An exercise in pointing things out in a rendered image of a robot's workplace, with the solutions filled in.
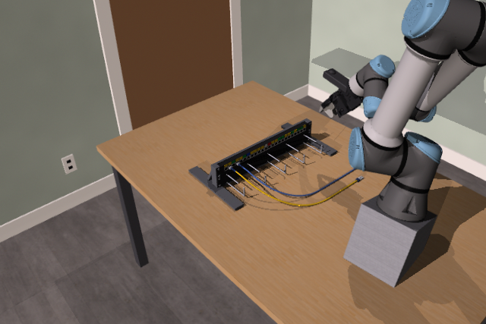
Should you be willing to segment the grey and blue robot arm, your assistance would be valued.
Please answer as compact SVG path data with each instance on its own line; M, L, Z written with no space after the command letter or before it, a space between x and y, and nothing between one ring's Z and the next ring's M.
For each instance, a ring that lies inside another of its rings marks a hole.
M407 48L397 68L389 57L378 55L350 80L333 68L323 78L344 93L349 80L352 92L364 97L368 120L351 132L349 164L391 176L377 197L378 208L419 223L427 215L428 192L443 150L427 137L409 131L403 136L402 131L409 119L431 121L436 105L486 65L486 3L411 0L403 17Z

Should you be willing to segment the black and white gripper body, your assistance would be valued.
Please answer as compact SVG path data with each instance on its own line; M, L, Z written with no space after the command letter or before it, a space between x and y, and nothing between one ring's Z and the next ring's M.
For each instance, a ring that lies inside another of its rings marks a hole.
M342 117L350 111L354 111L356 107L360 106L359 103L362 103L364 98L363 96L360 97L352 92L349 86L349 80L347 81L346 88L349 93L348 91L347 93L344 93L341 89L338 89L335 93L329 96L331 97L334 95L334 98L331 99L331 101L333 102L335 109L337 110L336 113L339 117Z

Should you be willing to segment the black network port rack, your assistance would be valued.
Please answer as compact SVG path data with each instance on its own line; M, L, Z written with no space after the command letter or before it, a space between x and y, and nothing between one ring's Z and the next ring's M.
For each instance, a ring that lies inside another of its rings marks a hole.
M254 170L258 171L258 168L266 165L267 163L270 163L276 167L271 163L273 160L277 160L279 162L277 158L285 155L286 153L293 156L289 152L292 150L298 151L296 148L306 143L311 144L319 150L321 147L322 150L320 151L315 149L319 153L322 153L323 151L329 156L333 156L337 153L336 149L311 136L311 122L311 120L306 118L294 125L291 125L288 122L281 125L284 130L281 130L255 144L252 144L224 159L219 160L218 162L213 163L211 165L209 175L198 166L189 169L189 172L234 210L240 209L244 205L243 202L224 188L224 186L227 184L233 187L230 184L233 181L239 184L236 180L241 178L241 176L234 172L234 170L236 170L242 176L245 176L248 174L248 172L245 171L241 166L244 166L247 170L249 170L249 172ZM310 137L312 139L310 139ZM314 147L308 144L306 145L314 149ZM303 161L295 156L293 157L300 162L305 163L305 154ZM280 168L278 169L284 174L286 173L286 165L285 171L281 170ZM235 187L233 188L237 190ZM239 190L237 191L245 197L245 193L243 194Z

